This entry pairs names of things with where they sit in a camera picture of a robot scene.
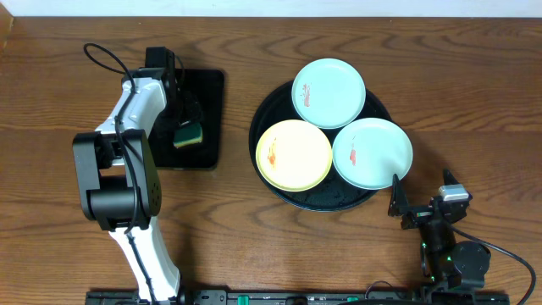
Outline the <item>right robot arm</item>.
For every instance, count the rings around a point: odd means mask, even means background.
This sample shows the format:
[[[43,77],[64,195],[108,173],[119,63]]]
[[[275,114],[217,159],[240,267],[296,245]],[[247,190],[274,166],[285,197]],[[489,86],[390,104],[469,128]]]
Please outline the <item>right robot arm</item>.
[[[388,215],[401,217],[403,230],[419,230],[423,275],[432,281],[421,289],[421,299],[436,303],[465,297],[474,304],[475,291],[484,287],[491,253],[475,241],[456,240],[452,225],[467,216],[472,195],[447,169],[443,180],[439,194],[429,204],[412,206],[398,175],[393,175]]]

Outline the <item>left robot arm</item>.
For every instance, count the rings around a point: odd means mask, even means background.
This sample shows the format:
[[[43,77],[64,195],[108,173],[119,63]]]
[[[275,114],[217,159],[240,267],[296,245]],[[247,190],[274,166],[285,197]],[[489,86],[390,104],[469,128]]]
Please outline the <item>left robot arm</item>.
[[[81,209],[123,251],[138,284],[134,304],[187,302],[158,224],[162,189],[148,141],[153,132],[170,141],[193,122],[183,114],[179,62],[166,47],[149,47],[143,67],[121,64],[122,94],[111,114],[72,143]]]

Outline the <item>green yellow sponge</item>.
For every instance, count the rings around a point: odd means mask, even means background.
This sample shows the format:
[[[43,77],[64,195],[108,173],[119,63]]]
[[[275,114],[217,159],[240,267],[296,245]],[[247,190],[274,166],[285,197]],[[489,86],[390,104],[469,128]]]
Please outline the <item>green yellow sponge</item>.
[[[187,147],[203,140],[202,126],[200,123],[186,125],[174,133],[173,144],[176,148]]]

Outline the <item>light blue plate top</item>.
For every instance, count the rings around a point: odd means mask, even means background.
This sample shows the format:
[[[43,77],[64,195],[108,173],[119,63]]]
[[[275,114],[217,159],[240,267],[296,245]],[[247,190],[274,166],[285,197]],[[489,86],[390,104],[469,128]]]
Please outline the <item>light blue plate top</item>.
[[[321,129],[337,129],[351,123],[366,101],[360,73],[336,58],[321,58],[304,66],[291,88],[297,114]]]

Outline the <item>yellow plate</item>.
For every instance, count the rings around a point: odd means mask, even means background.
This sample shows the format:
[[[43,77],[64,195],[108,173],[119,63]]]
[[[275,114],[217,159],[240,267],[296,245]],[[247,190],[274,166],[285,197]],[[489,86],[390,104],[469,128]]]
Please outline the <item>yellow plate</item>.
[[[304,120],[288,119],[266,129],[257,141],[258,172],[282,191],[306,191],[324,180],[333,163],[328,137]]]

